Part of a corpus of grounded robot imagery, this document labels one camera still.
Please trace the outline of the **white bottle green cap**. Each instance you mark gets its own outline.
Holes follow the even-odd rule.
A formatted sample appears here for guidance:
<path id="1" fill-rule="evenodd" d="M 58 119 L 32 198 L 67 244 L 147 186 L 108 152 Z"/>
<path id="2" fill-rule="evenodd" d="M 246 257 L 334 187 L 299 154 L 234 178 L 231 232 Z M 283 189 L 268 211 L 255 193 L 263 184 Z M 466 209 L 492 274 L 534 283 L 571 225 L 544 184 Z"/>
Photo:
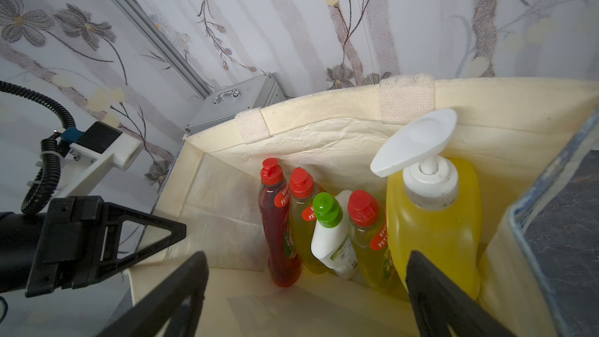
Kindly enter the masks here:
<path id="1" fill-rule="evenodd" d="M 313 200 L 316 226 L 311 241 L 311 252 L 338 277 L 350 280 L 358 269 L 358 261 L 349 238 L 348 209 L 351 190 L 336 196 L 319 193 Z"/>

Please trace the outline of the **cream canvas shopping bag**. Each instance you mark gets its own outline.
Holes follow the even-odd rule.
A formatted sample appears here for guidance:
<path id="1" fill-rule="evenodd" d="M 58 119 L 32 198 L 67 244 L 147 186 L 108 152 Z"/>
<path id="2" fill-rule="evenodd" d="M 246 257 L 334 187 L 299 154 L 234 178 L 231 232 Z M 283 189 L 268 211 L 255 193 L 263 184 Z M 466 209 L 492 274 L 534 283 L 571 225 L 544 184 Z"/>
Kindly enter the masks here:
<path id="1" fill-rule="evenodd" d="M 395 76 L 251 110 L 185 139 L 154 206 L 187 236 L 129 272 L 134 304 L 192 254 L 209 266 L 199 336 L 416 336 L 411 305 L 334 275 L 289 288 L 268 274 L 257 207 L 263 160 L 306 169 L 323 188 L 386 182 L 370 164 L 408 122 L 436 109 L 458 115 L 446 151 L 477 171 L 483 206 L 480 306 L 518 336 L 568 327 L 524 232 L 569 182 L 598 139 L 598 84 L 542 78 L 435 81 Z"/>

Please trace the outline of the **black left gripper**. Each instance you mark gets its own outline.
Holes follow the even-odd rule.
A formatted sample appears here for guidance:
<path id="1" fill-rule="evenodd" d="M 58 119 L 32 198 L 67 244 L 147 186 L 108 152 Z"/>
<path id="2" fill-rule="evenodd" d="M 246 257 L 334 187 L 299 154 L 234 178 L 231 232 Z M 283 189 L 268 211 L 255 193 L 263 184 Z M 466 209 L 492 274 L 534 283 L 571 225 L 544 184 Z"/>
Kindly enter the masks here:
<path id="1" fill-rule="evenodd" d="M 125 222 L 162 229 L 168 231 L 168 236 L 118 258 L 117 249 L 104 247 L 109 241 L 106 230 L 111 226 L 115 242 L 124 243 L 121 233 Z M 183 223 L 109 203 L 98 196 L 54 198 L 45 214 L 25 296 L 104 282 L 186 236 L 187 226 Z"/>

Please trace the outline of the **green Fairy bottle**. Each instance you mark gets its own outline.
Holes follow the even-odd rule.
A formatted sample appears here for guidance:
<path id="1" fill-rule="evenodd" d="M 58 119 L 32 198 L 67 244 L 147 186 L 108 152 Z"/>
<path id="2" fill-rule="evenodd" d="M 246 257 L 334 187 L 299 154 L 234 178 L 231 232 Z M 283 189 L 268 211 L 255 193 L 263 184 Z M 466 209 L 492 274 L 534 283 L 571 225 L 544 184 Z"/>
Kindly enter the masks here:
<path id="1" fill-rule="evenodd" d="M 290 190 L 290 233 L 296 253 L 311 273 L 324 274 L 329 269 L 311 251 L 311 242 L 317 222 L 313 201 L 322 192 L 322 189 L 307 170 L 299 167 L 292 172 Z"/>

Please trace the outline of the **yellow-green bottle red cap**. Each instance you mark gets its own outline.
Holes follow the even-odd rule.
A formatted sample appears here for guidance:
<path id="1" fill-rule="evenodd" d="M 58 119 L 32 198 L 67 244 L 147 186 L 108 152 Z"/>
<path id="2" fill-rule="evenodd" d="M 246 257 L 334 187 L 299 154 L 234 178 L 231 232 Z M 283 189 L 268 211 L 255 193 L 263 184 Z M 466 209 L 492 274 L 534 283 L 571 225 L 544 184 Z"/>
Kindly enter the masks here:
<path id="1" fill-rule="evenodd" d="M 349 237 L 368 285 L 408 301 L 407 291 L 396 271 L 388 246 L 385 205 L 368 192 L 356 190 L 349 197 L 348 212 Z"/>

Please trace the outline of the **large yellow pump soap bottle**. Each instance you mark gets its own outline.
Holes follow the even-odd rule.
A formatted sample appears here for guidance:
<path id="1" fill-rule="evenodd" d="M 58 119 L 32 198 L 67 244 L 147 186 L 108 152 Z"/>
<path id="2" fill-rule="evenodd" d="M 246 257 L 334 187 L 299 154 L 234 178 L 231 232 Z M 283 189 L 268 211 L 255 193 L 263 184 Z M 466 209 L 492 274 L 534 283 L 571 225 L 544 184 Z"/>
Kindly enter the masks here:
<path id="1" fill-rule="evenodd" d="M 401 281 L 418 251 L 477 299 L 483 220 L 477 173 L 468 161 L 441 154 L 457 119 L 453 109 L 440 109 L 404 126 L 379 149 L 371 171 L 387 180 L 388 244 Z"/>

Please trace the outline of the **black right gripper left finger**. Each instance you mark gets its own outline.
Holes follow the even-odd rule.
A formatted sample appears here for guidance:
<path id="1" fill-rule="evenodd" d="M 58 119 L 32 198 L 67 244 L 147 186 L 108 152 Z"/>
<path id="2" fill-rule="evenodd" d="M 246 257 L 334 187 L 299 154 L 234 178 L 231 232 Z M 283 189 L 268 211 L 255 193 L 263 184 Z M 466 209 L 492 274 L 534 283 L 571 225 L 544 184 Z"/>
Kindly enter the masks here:
<path id="1" fill-rule="evenodd" d="M 99 335 L 156 336 L 166 327 L 165 336 L 194 336 L 208 277 L 206 255 L 198 251 Z"/>

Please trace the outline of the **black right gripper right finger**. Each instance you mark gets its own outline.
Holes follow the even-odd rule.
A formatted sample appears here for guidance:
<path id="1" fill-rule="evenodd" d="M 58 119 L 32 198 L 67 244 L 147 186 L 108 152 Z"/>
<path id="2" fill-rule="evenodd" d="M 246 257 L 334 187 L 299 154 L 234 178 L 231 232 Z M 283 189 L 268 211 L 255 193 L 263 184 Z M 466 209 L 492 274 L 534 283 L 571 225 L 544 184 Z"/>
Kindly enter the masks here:
<path id="1" fill-rule="evenodd" d="M 421 336 L 512 336 L 425 255 L 407 264 L 410 303 Z"/>

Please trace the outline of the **red dish soap bottle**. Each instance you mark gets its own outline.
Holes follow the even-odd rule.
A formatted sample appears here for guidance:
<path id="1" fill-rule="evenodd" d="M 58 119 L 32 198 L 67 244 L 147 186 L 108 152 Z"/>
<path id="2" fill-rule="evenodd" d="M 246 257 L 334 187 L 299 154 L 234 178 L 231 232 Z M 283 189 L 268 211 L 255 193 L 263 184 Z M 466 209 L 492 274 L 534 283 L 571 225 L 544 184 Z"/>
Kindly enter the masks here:
<path id="1" fill-rule="evenodd" d="M 265 159 L 258 207 L 268 247 L 268 270 L 274 284 L 284 288 L 293 285 L 302 271 L 290 233 L 290 202 L 290 186 L 279 161 Z"/>

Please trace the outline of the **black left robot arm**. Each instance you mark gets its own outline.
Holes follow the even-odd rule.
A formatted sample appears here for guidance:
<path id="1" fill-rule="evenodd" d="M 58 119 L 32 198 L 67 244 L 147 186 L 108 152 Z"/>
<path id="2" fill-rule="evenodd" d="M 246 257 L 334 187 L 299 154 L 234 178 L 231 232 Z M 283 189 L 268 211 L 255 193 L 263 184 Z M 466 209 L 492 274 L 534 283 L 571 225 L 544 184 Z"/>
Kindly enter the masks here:
<path id="1" fill-rule="evenodd" d="M 2 82 L 4 93 L 52 111 L 61 126 L 41 142 L 39 172 L 20 213 L 1 215 L 1 290 L 28 297 L 57 288 L 80 289 L 109 279 L 183 240 L 187 228 L 104 201 L 94 188 L 112 169 L 128 169 L 142 143 L 103 122 L 80 131 L 57 101 L 26 87 Z M 164 230 L 166 237 L 119 255 L 125 223 Z"/>

